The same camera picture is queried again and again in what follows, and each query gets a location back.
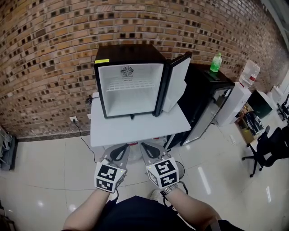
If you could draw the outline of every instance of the mini fridge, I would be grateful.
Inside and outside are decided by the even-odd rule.
[[[191,125],[191,130],[174,136],[168,148],[199,139],[226,102],[234,83],[222,72],[210,71],[209,65],[190,64],[186,90],[177,102]]]
[[[191,53],[166,60],[153,45],[101,46],[94,69],[105,118],[169,112],[183,95]]]

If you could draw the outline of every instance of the power outlet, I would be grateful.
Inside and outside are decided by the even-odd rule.
[[[76,116],[69,117],[69,118],[70,118],[71,122],[73,122],[73,120],[78,121],[77,118],[76,118]]]

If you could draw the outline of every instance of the open fridge door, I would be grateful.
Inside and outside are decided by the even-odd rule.
[[[164,99],[163,111],[169,112],[185,92],[185,77],[190,61],[191,52],[186,52],[184,55],[175,58],[170,63],[170,79],[167,94]]]

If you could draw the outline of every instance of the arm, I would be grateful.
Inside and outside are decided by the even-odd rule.
[[[220,215],[208,204],[185,194],[179,188],[166,195],[181,217],[197,230],[205,228],[214,221],[221,220]]]
[[[90,231],[94,228],[103,211],[109,192],[95,190],[90,197],[66,219],[63,229],[72,231]]]

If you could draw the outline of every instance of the person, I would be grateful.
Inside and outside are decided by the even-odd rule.
[[[176,211],[157,202],[159,189],[152,192],[152,200],[135,196],[117,204],[115,200],[107,202],[109,192],[96,189],[68,216],[63,231],[193,230],[177,213],[197,231],[241,231],[222,220],[210,205],[185,194],[177,184],[162,191],[164,194]]]

